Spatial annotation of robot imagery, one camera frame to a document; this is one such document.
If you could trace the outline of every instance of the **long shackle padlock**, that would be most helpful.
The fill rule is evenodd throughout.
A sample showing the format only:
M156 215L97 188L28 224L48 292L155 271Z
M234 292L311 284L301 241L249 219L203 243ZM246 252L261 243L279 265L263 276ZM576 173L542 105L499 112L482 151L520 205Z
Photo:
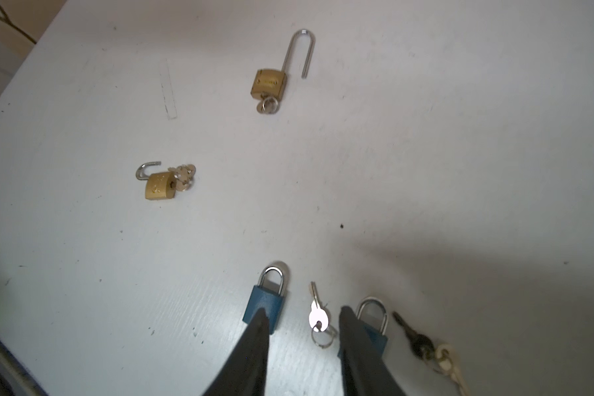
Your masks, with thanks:
M264 287L264 280L270 271L277 271L279 273L279 290L277 293ZM282 306L284 305L284 289L285 281L282 270L272 264L264 268L264 271L260 274L258 284L251 290L251 297L249 297L249 303L246 305L245 315L242 321L248 324L253 319L255 313L260 308L264 308L266 316L269 318L269 334L273 334L277 319L279 319L279 314L282 312Z
M258 105L258 111L260 113L275 114L279 110L279 101L284 96L284 88L287 80L286 68L293 52L293 45L297 37L303 35L310 37L310 45L308 47L306 61L303 64L303 70L301 71L301 78L305 79L308 75L310 59L315 49L315 36L307 29L299 29L293 34L293 38L291 38L291 42L288 44L282 70L259 69L255 75L253 87L251 88L251 96L261 101Z
M361 314L363 313L363 308L365 308L368 304L375 304L380 307L382 310L382 322L380 323L380 329L375 329L371 325L363 322L363 327L367 332L368 337L370 337L370 341L372 341L372 345L378 353L382 356L383 352L385 352L385 346L387 346L387 337L385 337L385 329L387 328L387 321L388 315L387 310L385 309L385 305L383 305L382 301L380 301L376 297L365 297L360 303L358 303L358 307L356 308L356 318L361 321Z

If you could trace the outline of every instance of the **keychain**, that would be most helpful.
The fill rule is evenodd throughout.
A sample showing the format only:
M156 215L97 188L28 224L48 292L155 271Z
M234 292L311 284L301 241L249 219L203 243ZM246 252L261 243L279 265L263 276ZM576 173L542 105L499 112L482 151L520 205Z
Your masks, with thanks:
M449 344L441 344L435 348L431 338L412 329L397 312L392 313L392 316L405 331L405 336L409 340L409 346L414 356L425 362L428 367L431 367L429 363L434 361L438 368L431 367L432 370L438 374L448 376L451 381L455 382L461 396L471 396L471 391L462 376L459 366L460 361L455 349Z
M319 300L319 293L317 292L317 285L315 282L310 282L310 294L312 295L312 304L310 304L310 314L308 316L308 322L310 325L310 338L319 348L326 349L330 347L334 338L337 336L337 331L330 324L330 317L327 311ZM326 344L322 344L315 339L315 333L325 333L330 336L330 341Z

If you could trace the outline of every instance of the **padlock shackle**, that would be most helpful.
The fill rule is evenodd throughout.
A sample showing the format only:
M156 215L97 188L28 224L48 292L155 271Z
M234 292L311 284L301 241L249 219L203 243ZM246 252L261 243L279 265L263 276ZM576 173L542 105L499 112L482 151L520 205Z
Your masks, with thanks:
M146 162L146 163L144 163L143 165L141 165L137 169L137 172L135 174L136 177L137 177L137 179L139 179L139 180L148 180L149 179L149 176L145 174L145 168L146 167L152 167L152 166L155 166L155 165L160 165L160 164L161 164L160 161L152 161L152 162Z
M356 308L356 317L358 318L358 320L361 320L361 313L363 313L363 308L365 308L365 305L368 305L368 304L376 304L382 310L382 322L380 322L380 330L379 331L382 335L385 335L385 329L387 328L388 315L387 315L387 310L385 309L385 305L378 298L365 297L363 300L361 300L361 302L358 303L358 307Z
M286 72L286 67L288 67L288 61L291 58L291 53L293 52L293 44L295 43L295 39L297 37L306 35L310 37L310 45L308 47L308 53L306 54L306 62L303 64L303 70L301 72L301 78L305 79L308 75L308 69L310 67L310 59L312 58L312 51L315 49L315 35L312 34L310 30L307 29L299 29L293 34L293 38L291 39L291 43L288 44L288 51L286 51L286 57L284 58L284 65L282 65L282 71Z
M262 287L262 284L264 283L264 278L266 278L266 274L268 274L269 271L277 271L277 273L279 274L279 291L277 292L277 294L284 297L284 273L279 267L276 267L275 265L271 264L268 267L264 268L264 271L262 271L260 274L260 281L258 281L258 286Z

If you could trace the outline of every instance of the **floor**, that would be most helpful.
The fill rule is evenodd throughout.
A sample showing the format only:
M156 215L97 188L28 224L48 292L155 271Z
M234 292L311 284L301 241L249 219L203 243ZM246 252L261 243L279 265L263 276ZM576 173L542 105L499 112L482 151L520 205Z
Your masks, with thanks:
M0 94L65 0L0 0Z

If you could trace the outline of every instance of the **scratch mark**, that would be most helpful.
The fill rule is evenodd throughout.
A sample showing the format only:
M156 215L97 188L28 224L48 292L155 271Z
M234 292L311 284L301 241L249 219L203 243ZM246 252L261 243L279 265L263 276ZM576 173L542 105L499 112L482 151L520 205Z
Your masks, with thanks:
M174 91L172 90L172 79L170 78L170 67L167 59L163 59L158 66L158 72L161 76L161 89L163 90L163 101L165 102L165 113L168 120L174 120L178 117L176 112L176 101Z

